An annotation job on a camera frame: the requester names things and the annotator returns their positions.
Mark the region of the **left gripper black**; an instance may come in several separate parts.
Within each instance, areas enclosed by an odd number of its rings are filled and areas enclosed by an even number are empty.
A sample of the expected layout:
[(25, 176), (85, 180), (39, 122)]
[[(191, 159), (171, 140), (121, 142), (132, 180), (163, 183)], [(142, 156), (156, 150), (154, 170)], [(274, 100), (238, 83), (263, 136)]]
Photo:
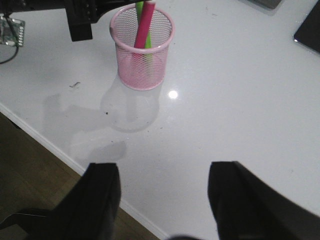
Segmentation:
[(107, 12), (137, 3), (136, 0), (2, 0), (0, 12), (19, 12), (64, 9), (73, 42), (91, 40), (91, 25)]

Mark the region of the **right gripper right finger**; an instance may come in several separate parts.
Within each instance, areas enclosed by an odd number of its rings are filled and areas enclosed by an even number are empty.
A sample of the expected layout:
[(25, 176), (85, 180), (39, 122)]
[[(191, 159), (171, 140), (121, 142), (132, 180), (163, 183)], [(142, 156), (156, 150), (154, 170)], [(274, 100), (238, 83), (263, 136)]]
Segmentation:
[(212, 162), (208, 199), (221, 240), (318, 240), (319, 216), (273, 190), (237, 161)]

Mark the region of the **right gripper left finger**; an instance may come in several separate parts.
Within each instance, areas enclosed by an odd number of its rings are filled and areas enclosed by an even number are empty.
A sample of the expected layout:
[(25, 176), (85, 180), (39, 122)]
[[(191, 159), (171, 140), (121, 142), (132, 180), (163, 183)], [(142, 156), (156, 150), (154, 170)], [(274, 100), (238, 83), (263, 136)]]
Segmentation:
[(115, 163), (90, 163), (72, 190), (53, 209), (22, 209), (0, 228), (18, 225), (28, 240), (112, 240), (121, 199)]

